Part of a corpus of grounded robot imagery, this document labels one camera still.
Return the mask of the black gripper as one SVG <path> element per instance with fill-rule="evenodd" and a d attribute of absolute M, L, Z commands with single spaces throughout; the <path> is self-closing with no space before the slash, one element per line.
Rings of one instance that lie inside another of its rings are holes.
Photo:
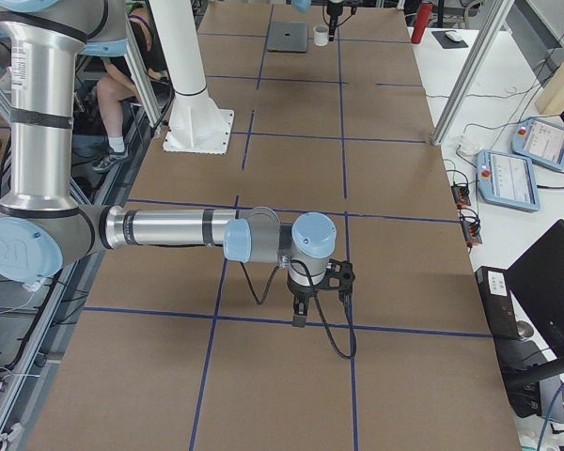
<path fill-rule="evenodd" d="M 334 41 L 338 26 L 338 18 L 342 15 L 344 8 L 343 0 L 327 0 L 326 13 L 330 17 L 328 27 L 328 40 Z"/>
<path fill-rule="evenodd" d="M 291 278 L 287 279 L 287 286 L 293 295 L 292 326 L 304 328 L 306 326 L 309 301 L 315 298 L 317 290 L 312 286 L 302 286 Z"/>

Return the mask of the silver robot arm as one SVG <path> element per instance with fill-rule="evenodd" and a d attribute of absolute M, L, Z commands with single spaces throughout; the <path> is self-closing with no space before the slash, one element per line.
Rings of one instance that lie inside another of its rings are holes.
<path fill-rule="evenodd" d="M 337 230 L 324 214 L 290 224 L 268 208 L 126 210 L 81 205 L 70 193 L 78 54 L 124 56 L 132 42 L 121 1 L 3 1 L 11 43 L 11 176 L 0 199 L 0 274 L 33 283 L 82 257 L 125 245 L 220 247 L 241 263 L 288 271 L 293 323 L 330 287 Z"/>

